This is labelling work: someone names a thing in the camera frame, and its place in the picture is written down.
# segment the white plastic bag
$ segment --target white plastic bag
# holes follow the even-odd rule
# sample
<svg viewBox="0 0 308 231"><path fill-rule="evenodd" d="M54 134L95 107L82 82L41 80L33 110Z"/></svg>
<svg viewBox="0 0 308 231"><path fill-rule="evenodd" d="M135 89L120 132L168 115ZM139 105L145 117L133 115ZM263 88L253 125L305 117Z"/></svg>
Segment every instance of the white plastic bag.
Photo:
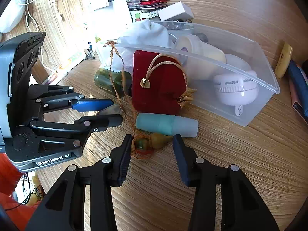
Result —
<svg viewBox="0 0 308 231"><path fill-rule="evenodd" d="M173 48L174 43L169 38L167 29L148 19L130 24L117 42L120 45L154 45L165 48ZM103 47L104 43L98 43L96 50L102 62L101 66L110 67L111 46ZM134 51L115 45L120 56L124 60L124 70L133 76ZM112 68L122 70L123 63L117 54L113 53Z"/></svg>
<svg viewBox="0 0 308 231"><path fill-rule="evenodd" d="M0 32L8 33L20 22L25 11L26 0L11 0L0 17Z"/></svg>

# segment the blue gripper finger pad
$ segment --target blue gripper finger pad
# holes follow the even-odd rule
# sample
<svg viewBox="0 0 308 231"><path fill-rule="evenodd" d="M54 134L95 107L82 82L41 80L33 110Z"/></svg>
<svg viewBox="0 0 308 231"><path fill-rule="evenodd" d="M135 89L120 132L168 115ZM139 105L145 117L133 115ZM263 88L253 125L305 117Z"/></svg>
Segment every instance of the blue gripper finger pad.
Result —
<svg viewBox="0 0 308 231"><path fill-rule="evenodd" d="M193 163L197 158L196 152L191 147L185 146L181 135L173 136L173 151L182 181L187 187L195 187L197 177L193 172Z"/></svg>
<svg viewBox="0 0 308 231"><path fill-rule="evenodd" d="M80 99L72 104L72 109L78 112L101 111L113 104L111 99Z"/></svg>

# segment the black cable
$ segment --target black cable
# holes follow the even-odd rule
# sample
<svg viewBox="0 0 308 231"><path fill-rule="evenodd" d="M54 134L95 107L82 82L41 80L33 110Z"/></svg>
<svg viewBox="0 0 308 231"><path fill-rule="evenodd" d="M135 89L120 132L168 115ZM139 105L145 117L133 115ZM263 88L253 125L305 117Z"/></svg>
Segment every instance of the black cable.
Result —
<svg viewBox="0 0 308 231"><path fill-rule="evenodd" d="M28 25L30 25L30 16L29 16L29 14L26 13L26 17L27 17L26 19L27 19Z"/></svg>
<svg viewBox="0 0 308 231"><path fill-rule="evenodd" d="M30 196L31 195L38 195L40 198L43 198L42 196L44 196L43 194L37 194L37 193L30 193L29 195L27 195L27 197L24 199L24 201L22 203L19 203L17 206L15 207L12 207L12 208L8 208L8 209L5 209L4 211L9 211L9 210L13 210L15 208L18 208L20 207L21 205L25 205L25 202L27 201L28 197L30 199Z"/></svg>
<svg viewBox="0 0 308 231"><path fill-rule="evenodd" d="M26 174L27 174L27 178L28 178L28 183L29 183L29 193L30 193L30 192L31 192L30 178L29 178L28 173L26 173ZM30 195L29 195L29 198L28 198L27 202L25 203L25 205L26 205L29 201L30 201Z"/></svg>
<svg viewBox="0 0 308 231"><path fill-rule="evenodd" d="M23 193L26 193L26 189L25 189L25 175L23 175Z"/></svg>
<svg viewBox="0 0 308 231"><path fill-rule="evenodd" d="M32 193L35 191L35 192L37 193L38 196L39 196L39 195L42 195L42 196L39 196L39 197L40 197L41 199L43 199L44 194L42 194L42 193L39 192L39 187L41 187L41 188L42 188L42 191L44 192L44 189L43 189L42 185L38 185L38 186L32 191Z"/></svg>

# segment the wooden table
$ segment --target wooden table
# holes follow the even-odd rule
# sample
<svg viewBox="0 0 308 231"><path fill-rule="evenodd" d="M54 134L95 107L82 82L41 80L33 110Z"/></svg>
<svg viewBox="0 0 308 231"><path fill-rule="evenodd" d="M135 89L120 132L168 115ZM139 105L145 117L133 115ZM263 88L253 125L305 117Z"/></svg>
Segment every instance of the wooden table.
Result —
<svg viewBox="0 0 308 231"><path fill-rule="evenodd" d="M55 68L68 53L78 50L82 30L81 0L57 0L64 21L56 18L52 0L30 5L41 30L47 31L44 63ZM229 30L257 41L274 67L283 41L294 47L293 59L308 59L308 24L293 0L172 0L187 4L194 22ZM26 32L24 22L4 39ZM84 61L63 79L87 98L109 98L98 89L93 76L98 61ZM308 129L291 108L286 79L279 80L281 93L274 95L247 127L190 105L182 116L198 119L199 133L185 140L197 154L220 166L238 164L256 187L279 227L283 230L294 218L308 193ZM69 122L84 114L63 110L46 114L48 121ZM92 134L84 155L74 161L39 170L46 191L72 163L80 167L94 164L119 146L132 133L129 120L106 132ZM113 188L113 204L119 230L187 230L194 189L181 182L171 145L156 152L150 160L134 160L122 187ZM217 228L220 226L221 199L217 197ZM85 206L86 230L89 224L89 190Z"/></svg>

